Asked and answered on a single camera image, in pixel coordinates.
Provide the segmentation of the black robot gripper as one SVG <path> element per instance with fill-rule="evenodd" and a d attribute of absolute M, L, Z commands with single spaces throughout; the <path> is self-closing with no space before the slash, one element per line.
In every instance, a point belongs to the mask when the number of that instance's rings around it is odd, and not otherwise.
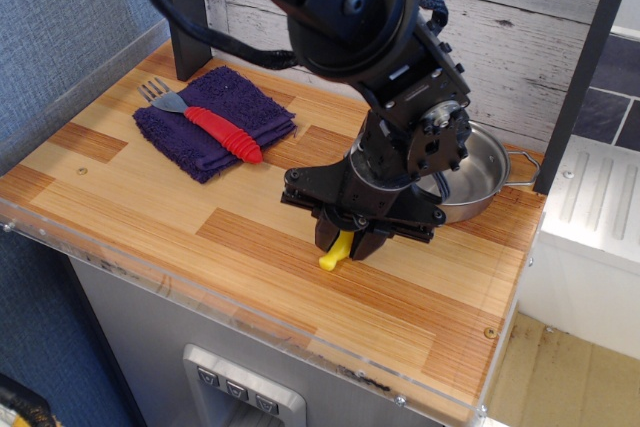
<path fill-rule="evenodd" d="M 349 257 L 355 261 L 396 234 L 428 242 L 446 215 L 439 198 L 417 192 L 420 176 L 406 171 L 403 146 L 370 112 L 340 161 L 286 172 L 281 202 L 311 212 L 315 245 L 324 252 L 342 231 L 353 232 Z"/>

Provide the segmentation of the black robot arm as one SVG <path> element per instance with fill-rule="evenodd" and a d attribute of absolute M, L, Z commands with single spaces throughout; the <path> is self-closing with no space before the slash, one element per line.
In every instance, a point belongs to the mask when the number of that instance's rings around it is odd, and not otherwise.
<path fill-rule="evenodd" d="M 297 62 L 369 107 L 341 161 L 287 171 L 283 202 L 312 213 L 322 250 L 351 233 L 354 260 L 395 235 L 431 240 L 446 220 L 442 197 L 418 182 L 457 169 L 471 132 L 462 67 L 437 36 L 443 18 L 425 20 L 420 0 L 271 1 L 286 13 Z"/>

